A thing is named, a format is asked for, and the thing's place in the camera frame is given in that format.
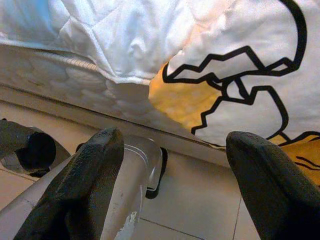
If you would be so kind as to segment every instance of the mattress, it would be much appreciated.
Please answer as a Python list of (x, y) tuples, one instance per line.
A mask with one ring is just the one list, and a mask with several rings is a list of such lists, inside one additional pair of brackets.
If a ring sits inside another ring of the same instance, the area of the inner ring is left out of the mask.
[(0, 45), (0, 84), (175, 135), (193, 136), (156, 110), (148, 82), (115, 83), (88, 58)]

